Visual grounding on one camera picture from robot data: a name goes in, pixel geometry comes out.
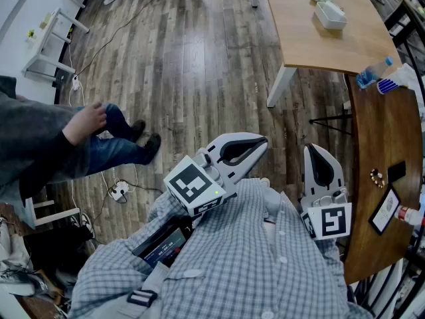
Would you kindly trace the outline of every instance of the power strip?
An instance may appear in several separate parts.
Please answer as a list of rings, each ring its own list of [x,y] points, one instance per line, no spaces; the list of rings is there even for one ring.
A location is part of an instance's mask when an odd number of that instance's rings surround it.
[[[74,78],[72,78],[72,89],[74,91],[77,91],[80,87],[80,82],[78,81],[78,77],[74,75]]]
[[[128,191],[128,183],[124,181],[119,181],[115,186],[112,187],[111,195],[115,201],[118,201],[122,196],[128,193]]]

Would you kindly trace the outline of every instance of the picture frame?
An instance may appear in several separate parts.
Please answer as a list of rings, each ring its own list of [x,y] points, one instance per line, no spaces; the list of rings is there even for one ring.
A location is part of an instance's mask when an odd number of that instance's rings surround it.
[[[369,223],[379,235],[384,233],[400,204],[400,197],[392,184],[389,184],[384,196],[379,201],[378,207],[369,218]]]

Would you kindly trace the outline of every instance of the electrical outlet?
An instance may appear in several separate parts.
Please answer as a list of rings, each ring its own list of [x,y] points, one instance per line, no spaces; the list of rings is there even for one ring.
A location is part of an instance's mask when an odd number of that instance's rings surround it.
[[[115,201],[118,201],[123,195],[125,195],[129,190],[128,183],[124,181],[118,182],[115,186],[112,187],[111,195]]]

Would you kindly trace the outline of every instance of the curved wooden desk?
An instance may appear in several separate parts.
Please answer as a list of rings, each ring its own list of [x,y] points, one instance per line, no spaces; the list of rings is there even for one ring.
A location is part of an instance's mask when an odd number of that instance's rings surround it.
[[[382,235],[369,224],[386,188],[377,188],[370,179],[377,168],[386,170],[406,161],[406,176],[393,186],[401,204],[419,208],[422,183],[422,132],[413,91],[399,88],[386,95],[376,85],[360,90],[354,76],[347,79],[353,111],[356,160],[353,224],[345,259],[347,284],[363,280],[401,259],[408,247],[412,226],[392,219]]]
[[[370,0],[333,0],[348,20],[342,30],[327,30],[314,14],[315,1],[268,0],[279,35],[282,67],[270,91],[273,107],[297,67],[357,74],[392,56],[401,61],[391,37]]]

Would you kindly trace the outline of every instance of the plaid shirt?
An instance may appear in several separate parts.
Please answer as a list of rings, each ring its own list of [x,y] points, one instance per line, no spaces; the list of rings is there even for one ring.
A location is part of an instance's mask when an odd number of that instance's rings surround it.
[[[347,302],[335,241],[315,243],[284,193],[276,256],[263,226],[260,180],[242,180],[237,193],[205,214],[171,266],[160,294],[163,318],[372,318]],[[103,303],[140,288],[152,269],[131,252],[174,215],[186,214],[165,193],[145,228],[99,247],[78,275],[70,318],[85,318]],[[193,269],[202,273],[185,273]]]

